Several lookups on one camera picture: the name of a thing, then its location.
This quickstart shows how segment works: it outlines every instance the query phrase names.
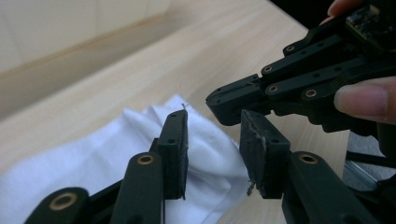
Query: table surface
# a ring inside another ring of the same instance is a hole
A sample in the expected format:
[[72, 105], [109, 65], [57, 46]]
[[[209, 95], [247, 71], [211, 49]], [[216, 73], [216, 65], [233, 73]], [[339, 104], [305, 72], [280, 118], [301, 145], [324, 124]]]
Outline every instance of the table surface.
[[[143, 110], [178, 93], [203, 116], [218, 87], [260, 73], [306, 30], [263, 0], [174, 0], [165, 15], [10, 73], [0, 74], [0, 174], [99, 129], [124, 107]], [[341, 175], [348, 132], [307, 118], [268, 116], [293, 151], [311, 151]], [[239, 125], [221, 128], [238, 140]], [[258, 192], [219, 223], [285, 223], [280, 201]]]

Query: white towel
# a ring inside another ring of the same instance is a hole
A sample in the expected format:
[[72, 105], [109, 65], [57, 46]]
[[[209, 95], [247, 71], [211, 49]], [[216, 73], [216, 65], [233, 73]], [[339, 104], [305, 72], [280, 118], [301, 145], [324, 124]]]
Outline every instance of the white towel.
[[[0, 223], [23, 223], [55, 190], [81, 187], [90, 195], [121, 180], [128, 160], [148, 151], [168, 114], [188, 103], [179, 96], [143, 113], [125, 109], [99, 131], [15, 165], [0, 176]], [[215, 223], [248, 188], [236, 143], [190, 105], [186, 201], [166, 201], [166, 223]]]

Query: white cloth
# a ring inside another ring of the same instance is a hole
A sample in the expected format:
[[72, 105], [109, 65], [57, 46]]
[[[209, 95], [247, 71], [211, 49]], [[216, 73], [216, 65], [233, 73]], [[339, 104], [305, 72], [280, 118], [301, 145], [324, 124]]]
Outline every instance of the white cloth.
[[[99, 131], [25, 160], [0, 176], [0, 223], [22, 223], [55, 190], [82, 187], [91, 195], [123, 178], [128, 160], [148, 151], [168, 114], [187, 105], [179, 96], [143, 113], [125, 109]], [[235, 142], [191, 106], [186, 201], [166, 201], [166, 223], [215, 223], [245, 195], [248, 172]]]

